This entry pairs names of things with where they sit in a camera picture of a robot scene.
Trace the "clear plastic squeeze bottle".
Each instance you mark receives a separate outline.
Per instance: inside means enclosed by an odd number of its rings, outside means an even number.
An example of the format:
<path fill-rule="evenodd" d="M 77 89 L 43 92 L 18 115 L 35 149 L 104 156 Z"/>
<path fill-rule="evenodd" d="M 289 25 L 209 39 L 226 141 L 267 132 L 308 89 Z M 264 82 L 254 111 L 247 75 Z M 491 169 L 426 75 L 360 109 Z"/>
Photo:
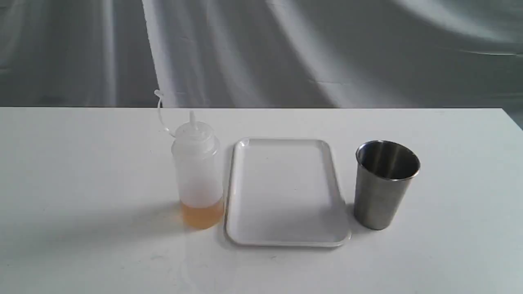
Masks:
<path fill-rule="evenodd" d="M 156 89 L 154 94 L 159 122 L 173 138 L 171 153 L 183 222 L 193 229 L 213 227 L 225 214 L 224 185 L 217 167 L 220 142 L 213 128 L 198 121 L 192 110 L 186 123 L 175 130 L 168 128 L 162 117 L 164 93 Z"/>

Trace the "stainless steel cup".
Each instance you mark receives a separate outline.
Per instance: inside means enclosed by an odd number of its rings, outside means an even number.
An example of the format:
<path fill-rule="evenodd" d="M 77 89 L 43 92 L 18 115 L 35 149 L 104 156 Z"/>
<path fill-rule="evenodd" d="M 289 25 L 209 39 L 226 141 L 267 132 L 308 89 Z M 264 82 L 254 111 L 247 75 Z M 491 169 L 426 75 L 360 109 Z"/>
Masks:
<path fill-rule="evenodd" d="M 411 149 L 396 142 L 374 140 L 355 151 L 355 160 L 353 215 L 368 229 L 386 229 L 420 171 L 420 159 Z"/>

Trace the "white rectangular plastic tray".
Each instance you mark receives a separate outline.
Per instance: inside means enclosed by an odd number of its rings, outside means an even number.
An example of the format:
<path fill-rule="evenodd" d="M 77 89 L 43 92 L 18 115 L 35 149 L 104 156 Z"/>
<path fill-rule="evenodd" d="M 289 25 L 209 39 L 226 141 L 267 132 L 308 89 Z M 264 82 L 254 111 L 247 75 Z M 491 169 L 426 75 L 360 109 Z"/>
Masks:
<path fill-rule="evenodd" d="M 236 245 L 335 248 L 351 238 L 332 151 L 319 139 L 239 140 L 225 233 Z"/>

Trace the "grey backdrop cloth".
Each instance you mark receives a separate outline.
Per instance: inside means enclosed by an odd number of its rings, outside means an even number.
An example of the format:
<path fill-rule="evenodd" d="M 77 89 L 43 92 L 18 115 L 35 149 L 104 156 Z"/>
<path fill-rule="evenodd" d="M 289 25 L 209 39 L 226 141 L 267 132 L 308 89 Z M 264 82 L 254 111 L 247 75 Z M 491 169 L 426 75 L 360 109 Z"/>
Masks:
<path fill-rule="evenodd" d="M 1 106 L 502 108 L 521 0 L 2 0 Z"/>

